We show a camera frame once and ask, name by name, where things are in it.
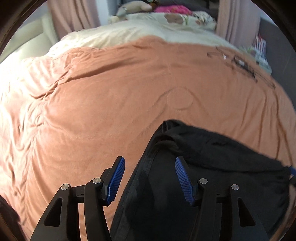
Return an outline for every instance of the curtain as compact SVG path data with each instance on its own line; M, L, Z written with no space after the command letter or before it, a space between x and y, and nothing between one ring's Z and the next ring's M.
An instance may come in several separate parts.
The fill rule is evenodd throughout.
M59 39L73 31L100 26L96 0L48 0Z
M260 8L251 0L220 0L216 34L234 46L251 46L259 24Z

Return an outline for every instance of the metal screw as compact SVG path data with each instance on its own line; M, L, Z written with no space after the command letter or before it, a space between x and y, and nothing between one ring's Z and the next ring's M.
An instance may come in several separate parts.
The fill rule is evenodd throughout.
M94 184L100 183L101 181L102 181L102 180L101 180L101 178L99 178L99 177L93 179L93 183L94 183Z
M207 184L207 179L205 179L205 178L201 178L201 179L200 179L200 183L201 183L201 184Z
M233 190L237 191L237 190L239 189L239 186L236 185L236 184L232 184L232 185L231 185L231 188L232 188Z
M67 190L69 188L69 185L68 184L64 184L63 186L62 186L62 190Z

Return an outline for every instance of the orange bedsheet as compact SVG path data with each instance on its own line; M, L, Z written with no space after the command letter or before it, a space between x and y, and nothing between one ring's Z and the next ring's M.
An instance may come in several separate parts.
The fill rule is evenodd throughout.
M296 164L296 115L282 87L255 64L275 90L221 57L207 57L215 51L145 37L26 60L23 77L1 93L0 195L20 215L27 239L62 184L86 184L124 156L117 198L105 208L110 226L148 141L167 119ZM294 200L291 195L290 208Z

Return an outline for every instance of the striped fabric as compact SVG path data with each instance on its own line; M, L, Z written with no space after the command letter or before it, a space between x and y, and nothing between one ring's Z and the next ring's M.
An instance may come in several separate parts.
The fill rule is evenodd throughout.
M266 59L266 41L261 38L260 34L257 34L253 42L253 47L256 48L263 59Z

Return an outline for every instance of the black fabric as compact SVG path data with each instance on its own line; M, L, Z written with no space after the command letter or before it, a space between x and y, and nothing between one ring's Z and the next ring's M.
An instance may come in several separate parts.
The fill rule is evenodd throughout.
M8 203L2 196L0 196L0 216L5 222L5 226L2 227L0 225L0 240L8 240L8 238L6 238L4 235L4 229L9 229L18 241L25 241L23 232L18 224L20 217L14 211L14 209L8 205Z
M175 172L178 156L221 195L238 184L268 236L274 234L289 203L289 169L227 137L169 120L153 135L124 190L112 240L188 240L199 208L185 201Z

